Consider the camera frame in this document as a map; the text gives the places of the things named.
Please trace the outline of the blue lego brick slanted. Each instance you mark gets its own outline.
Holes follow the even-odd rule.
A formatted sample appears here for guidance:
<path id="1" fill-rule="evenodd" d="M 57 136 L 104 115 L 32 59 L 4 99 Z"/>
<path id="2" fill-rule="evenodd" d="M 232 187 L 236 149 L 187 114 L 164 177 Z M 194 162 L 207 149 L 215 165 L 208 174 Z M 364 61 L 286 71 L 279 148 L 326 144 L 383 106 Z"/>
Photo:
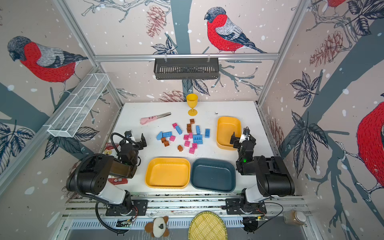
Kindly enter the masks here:
<path id="1" fill-rule="evenodd" d="M 163 132 L 160 132 L 157 136 L 156 136 L 156 139 L 157 140 L 161 140 L 163 138 Z"/>

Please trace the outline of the blue lego brick long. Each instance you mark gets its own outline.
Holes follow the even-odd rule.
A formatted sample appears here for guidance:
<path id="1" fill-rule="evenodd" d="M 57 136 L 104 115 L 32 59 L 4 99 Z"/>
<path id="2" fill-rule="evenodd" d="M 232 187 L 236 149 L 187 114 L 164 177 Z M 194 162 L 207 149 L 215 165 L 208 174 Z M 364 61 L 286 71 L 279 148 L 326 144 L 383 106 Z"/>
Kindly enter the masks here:
<path id="1" fill-rule="evenodd" d="M 175 127 L 176 131 L 178 132 L 179 135 L 181 135 L 183 132 L 179 126 Z"/>

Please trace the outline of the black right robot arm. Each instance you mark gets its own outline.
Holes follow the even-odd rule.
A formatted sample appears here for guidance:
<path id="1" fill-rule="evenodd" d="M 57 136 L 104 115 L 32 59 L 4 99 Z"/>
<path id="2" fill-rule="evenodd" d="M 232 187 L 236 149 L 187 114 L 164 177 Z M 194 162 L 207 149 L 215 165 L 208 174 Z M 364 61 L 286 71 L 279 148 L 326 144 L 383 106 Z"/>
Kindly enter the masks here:
<path id="1" fill-rule="evenodd" d="M 243 129 L 240 137 L 232 134 L 230 144 L 238 150 L 236 170 L 242 176 L 256 177 L 256 183 L 243 189 L 240 194 L 240 209 L 243 212 L 260 213 L 260 205 L 264 200 L 295 194 L 294 181 L 281 157 L 254 156 L 256 139 L 250 134 L 248 127 Z"/>

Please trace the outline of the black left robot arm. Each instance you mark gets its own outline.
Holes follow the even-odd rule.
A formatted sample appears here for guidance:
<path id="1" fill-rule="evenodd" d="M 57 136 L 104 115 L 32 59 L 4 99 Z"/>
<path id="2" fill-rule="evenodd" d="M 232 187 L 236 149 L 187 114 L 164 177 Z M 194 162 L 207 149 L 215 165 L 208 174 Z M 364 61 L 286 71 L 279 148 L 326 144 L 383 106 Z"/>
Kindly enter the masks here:
<path id="1" fill-rule="evenodd" d="M 110 143 L 116 156 L 94 154 L 85 157 L 68 177 L 66 189 L 101 202 L 110 210 L 128 214 L 135 207 L 131 194 L 113 185 L 109 176 L 132 179 L 141 164 L 139 151 L 147 147 L 147 141 L 144 135 L 135 141 L 132 132 L 126 131 L 124 135 L 112 133 Z"/>

